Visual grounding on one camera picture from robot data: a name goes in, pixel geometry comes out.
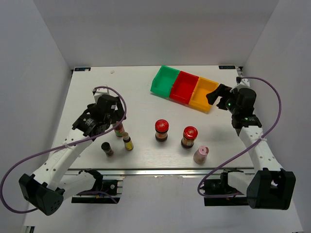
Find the right table logo sticker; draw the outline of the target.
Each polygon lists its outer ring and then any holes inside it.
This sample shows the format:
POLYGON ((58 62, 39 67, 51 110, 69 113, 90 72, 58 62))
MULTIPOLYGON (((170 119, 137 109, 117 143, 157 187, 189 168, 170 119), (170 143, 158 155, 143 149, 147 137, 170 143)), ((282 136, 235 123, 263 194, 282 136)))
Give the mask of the right table logo sticker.
POLYGON ((235 66, 230 66, 230 65, 222 65, 218 66, 219 69, 236 69, 235 66))

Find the red plastic bin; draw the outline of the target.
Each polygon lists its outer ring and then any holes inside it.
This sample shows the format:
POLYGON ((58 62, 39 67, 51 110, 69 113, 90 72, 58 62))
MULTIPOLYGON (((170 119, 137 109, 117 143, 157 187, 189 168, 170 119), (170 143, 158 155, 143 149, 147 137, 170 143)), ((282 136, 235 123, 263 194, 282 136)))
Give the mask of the red plastic bin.
POLYGON ((180 71, 170 92, 169 98, 183 104, 189 104, 199 77, 180 71))

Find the aluminium table front rail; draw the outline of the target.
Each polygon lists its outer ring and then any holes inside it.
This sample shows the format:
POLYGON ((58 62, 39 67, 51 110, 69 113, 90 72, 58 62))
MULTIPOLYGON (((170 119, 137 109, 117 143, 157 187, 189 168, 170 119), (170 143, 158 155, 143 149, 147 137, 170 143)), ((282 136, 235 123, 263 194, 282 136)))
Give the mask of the aluminium table front rail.
MULTIPOLYGON (((213 173, 213 175, 218 175, 223 172, 224 169, 230 168, 221 168, 213 173)), ((205 176, 210 173, 213 169, 97 169, 103 176, 205 176)), ((247 175, 254 175, 256 172, 253 168, 242 167, 238 170, 244 172, 247 175)), ((69 169, 65 172, 64 175, 78 175, 81 169, 69 169)))

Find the table logo sticker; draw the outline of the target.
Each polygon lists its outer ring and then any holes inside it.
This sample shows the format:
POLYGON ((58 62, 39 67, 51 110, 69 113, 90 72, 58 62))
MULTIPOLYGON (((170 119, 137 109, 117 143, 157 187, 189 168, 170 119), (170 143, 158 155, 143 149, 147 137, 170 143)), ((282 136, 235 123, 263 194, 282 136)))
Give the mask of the table logo sticker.
POLYGON ((230 65, 222 65, 218 66, 219 69, 236 69, 235 66, 230 66, 230 65))
POLYGON ((85 72, 85 71, 90 71, 91 67, 76 67, 74 69, 74 72, 85 72))

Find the red lid jar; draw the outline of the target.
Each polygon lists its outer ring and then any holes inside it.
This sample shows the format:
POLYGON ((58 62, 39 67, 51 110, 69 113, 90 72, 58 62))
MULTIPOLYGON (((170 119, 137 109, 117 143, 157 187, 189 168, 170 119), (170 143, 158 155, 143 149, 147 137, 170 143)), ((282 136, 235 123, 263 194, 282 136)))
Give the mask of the red lid jar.
POLYGON ((168 138, 169 123, 164 119, 159 119, 155 123, 155 138, 158 142, 164 142, 168 138))
POLYGON ((185 149, 190 149, 194 145, 194 141, 198 136, 198 131, 193 126, 187 126, 183 131, 183 138, 181 139, 181 145, 185 149))

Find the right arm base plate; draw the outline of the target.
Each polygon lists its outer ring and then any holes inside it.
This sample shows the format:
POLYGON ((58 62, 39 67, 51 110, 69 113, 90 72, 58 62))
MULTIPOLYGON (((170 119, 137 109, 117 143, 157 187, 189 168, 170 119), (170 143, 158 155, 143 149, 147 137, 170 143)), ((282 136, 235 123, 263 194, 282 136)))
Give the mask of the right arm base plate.
POLYGON ((205 206, 247 206, 247 197, 236 188, 228 184, 229 174, 245 175, 238 169, 224 169, 218 179, 206 179, 200 188, 204 195, 214 196, 213 198, 204 197, 205 206))

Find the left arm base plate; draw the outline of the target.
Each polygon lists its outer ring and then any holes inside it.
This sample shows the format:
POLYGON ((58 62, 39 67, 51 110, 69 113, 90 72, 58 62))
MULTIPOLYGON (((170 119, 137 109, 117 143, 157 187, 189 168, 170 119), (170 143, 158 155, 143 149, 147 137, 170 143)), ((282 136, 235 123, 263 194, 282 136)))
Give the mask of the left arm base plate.
POLYGON ((118 204, 123 188, 123 177, 104 176, 102 187, 96 187, 71 198, 71 203, 118 204))

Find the green plastic bin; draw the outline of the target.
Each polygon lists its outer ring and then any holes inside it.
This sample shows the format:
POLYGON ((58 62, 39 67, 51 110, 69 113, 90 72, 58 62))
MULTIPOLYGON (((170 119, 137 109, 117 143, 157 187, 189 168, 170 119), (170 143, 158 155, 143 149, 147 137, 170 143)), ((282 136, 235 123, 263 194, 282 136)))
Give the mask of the green plastic bin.
POLYGON ((161 66, 152 81, 150 91, 158 96, 168 98, 179 73, 180 70, 168 66, 161 66))

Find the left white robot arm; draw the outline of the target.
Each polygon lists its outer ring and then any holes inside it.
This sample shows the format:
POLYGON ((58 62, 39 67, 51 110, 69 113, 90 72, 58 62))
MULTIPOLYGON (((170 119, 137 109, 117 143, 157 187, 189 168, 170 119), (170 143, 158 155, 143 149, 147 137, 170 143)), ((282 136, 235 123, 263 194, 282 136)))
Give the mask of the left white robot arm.
POLYGON ((80 154, 97 136, 120 121, 124 109, 120 97, 103 94, 89 104, 75 120, 63 148, 54 151, 48 160, 31 175, 23 174, 19 185, 24 198, 45 215, 55 213, 62 202, 79 193, 97 194, 103 189, 103 176, 88 168, 65 179, 64 175, 80 154))

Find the black cap spice jar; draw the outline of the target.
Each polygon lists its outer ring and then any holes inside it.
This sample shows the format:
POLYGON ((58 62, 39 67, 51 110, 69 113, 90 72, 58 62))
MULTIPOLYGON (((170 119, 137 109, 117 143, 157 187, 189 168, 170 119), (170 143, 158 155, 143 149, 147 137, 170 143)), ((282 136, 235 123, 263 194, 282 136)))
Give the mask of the black cap spice jar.
POLYGON ((111 157, 114 154, 110 144, 108 142, 103 142, 101 145, 101 149, 104 151, 107 157, 111 157))

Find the yellow cap sauce bottle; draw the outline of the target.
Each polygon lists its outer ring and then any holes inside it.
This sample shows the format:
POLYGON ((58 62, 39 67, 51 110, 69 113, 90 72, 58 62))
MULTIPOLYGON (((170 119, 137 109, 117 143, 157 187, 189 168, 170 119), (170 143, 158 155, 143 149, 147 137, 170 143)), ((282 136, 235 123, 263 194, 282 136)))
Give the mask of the yellow cap sauce bottle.
POLYGON ((115 129, 114 129, 115 135, 117 137, 122 137, 123 133, 125 132, 124 126, 122 123, 120 123, 115 129))

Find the pink cap spice bottle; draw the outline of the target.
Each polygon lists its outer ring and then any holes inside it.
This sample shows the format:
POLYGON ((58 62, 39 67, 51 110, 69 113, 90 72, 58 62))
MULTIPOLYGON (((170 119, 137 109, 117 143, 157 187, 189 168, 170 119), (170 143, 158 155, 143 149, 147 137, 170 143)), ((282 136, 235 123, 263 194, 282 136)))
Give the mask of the pink cap spice bottle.
POLYGON ((209 149, 207 146, 200 146, 193 155, 193 160, 197 164, 203 164, 206 161, 209 149))

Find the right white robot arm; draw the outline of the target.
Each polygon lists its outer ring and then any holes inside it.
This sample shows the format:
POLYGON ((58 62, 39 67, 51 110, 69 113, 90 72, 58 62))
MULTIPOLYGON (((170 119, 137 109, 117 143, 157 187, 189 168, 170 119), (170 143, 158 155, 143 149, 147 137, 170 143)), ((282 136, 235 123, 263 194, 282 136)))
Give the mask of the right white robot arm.
POLYGON ((262 124, 254 114, 254 90, 231 88, 224 84, 207 94, 209 104, 220 99, 217 107, 228 110, 232 126, 248 148, 254 175, 238 169, 225 169, 219 179, 204 181, 205 206, 249 205, 252 209, 287 210, 290 207, 296 177, 286 171, 263 138, 262 124))

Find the small brown cap bottle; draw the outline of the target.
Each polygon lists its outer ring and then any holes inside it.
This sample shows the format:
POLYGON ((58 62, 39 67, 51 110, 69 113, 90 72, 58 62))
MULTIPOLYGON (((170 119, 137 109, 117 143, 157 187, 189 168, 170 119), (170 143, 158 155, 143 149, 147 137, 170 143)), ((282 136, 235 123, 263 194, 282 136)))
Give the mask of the small brown cap bottle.
POLYGON ((134 148, 134 145, 131 141, 131 137, 129 136, 129 134, 127 132, 124 132, 122 134, 123 137, 123 142, 124 142, 124 147, 126 150, 132 150, 134 148))

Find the yellow plastic bin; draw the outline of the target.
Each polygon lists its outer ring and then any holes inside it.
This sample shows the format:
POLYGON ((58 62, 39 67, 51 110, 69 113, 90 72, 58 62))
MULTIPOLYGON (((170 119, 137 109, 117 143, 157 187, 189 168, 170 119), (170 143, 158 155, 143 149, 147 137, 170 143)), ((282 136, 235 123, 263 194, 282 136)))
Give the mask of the yellow plastic bin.
POLYGON ((189 106, 203 113, 210 111, 211 105, 208 103, 206 95, 217 89, 219 83, 199 77, 196 87, 193 91, 189 106))

